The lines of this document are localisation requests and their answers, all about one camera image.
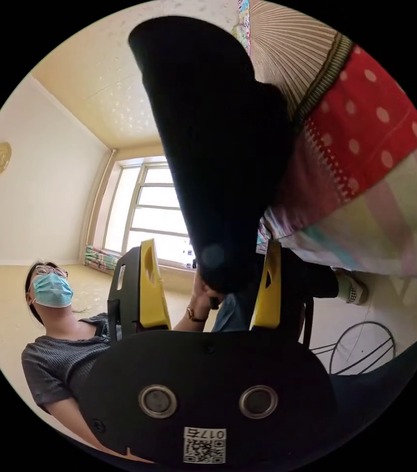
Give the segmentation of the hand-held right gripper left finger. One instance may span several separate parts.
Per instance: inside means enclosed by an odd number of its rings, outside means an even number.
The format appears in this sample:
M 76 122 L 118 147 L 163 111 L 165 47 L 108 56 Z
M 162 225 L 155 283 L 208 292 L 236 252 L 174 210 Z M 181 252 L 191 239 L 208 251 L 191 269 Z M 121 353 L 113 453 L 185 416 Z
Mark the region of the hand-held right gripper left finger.
M 144 329 L 171 329 L 154 239 L 140 247 L 140 325 Z

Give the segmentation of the person's left hand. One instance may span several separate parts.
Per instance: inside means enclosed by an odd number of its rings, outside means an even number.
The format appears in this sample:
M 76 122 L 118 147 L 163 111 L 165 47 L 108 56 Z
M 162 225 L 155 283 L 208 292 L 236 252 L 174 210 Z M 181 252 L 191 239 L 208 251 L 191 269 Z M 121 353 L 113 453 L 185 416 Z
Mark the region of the person's left hand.
M 209 317 L 211 308 L 209 297 L 220 294 L 211 289 L 201 278 L 199 270 L 196 270 L 192 295 L 187 308 L 189 320 L 195 323 L 205 323 Z

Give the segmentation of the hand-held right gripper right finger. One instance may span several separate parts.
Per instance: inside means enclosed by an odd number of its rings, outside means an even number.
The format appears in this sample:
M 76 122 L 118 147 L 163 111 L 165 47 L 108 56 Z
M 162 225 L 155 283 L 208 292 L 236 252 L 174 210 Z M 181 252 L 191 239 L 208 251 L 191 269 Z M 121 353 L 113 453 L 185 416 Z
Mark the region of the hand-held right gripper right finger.
M 268 243 L 250 330 L 277 329 L 281 316 L 281 245 Z

